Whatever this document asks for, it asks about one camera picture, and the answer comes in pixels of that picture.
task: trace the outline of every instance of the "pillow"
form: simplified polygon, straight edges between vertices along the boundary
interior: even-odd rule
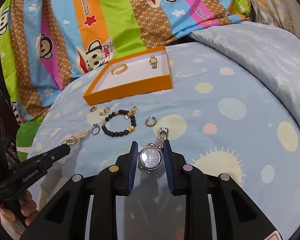
[[[296,0],[251,0],[256,22],[279,27],[300,39],[300,5]]]

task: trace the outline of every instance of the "wristwatch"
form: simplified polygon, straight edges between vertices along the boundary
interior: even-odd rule
[[[162,144],[168,138],[169,129],[160,127],[159,136],[155,144],[149,143],[138,155],[138,168],[146,173],[154,173],[163,159]]]

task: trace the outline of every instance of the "orange box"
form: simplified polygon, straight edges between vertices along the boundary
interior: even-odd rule
[[[154,55],[157,68],[149,62]],[[111,68],[127,64],[128,69],[112,75]],[[88,105],[101,104],[114,99],[173,88],[171,66],[165,47],[148,49],[107,63],[87,89],[83,98]]]

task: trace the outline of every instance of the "watch bezel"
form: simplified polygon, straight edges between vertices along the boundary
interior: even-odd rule
[[[141,153],[142,153],[143,151],[147,150],[147,149],[154,149],[154,150],[156,150],[156,151],[159,152],[160,160],[159,160],[158,164],[157,164],[156,166],[152,167],[152,168],[148,168],[147,166],[144,166],[144,165],[141,163],[141,161],[140,161]],[[162,163],[162,160],[163,160],[163,156],[162,156],[162,151],[161,151],[161,149],[162,149],[162,147],[160,147],[160,146],[158,146],[157,149],[154,148],[154,144],[150,144],[150,146],[144,147],[144,148],[139,152],[139,154],[138,154],[138,163],[139,163],[139,165],[140,165],[141,167],[147,169],[148,171],[152,171],[152,170],[155,170],[156,168],[158,168],[158,167],[160,166],[160,164]]]

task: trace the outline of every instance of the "colorful striped blanket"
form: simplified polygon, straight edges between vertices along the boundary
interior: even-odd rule
[[[7,0],[0,52],[16,116],[44,117],[74,78],[114,57],[249,14],[250,0]]]

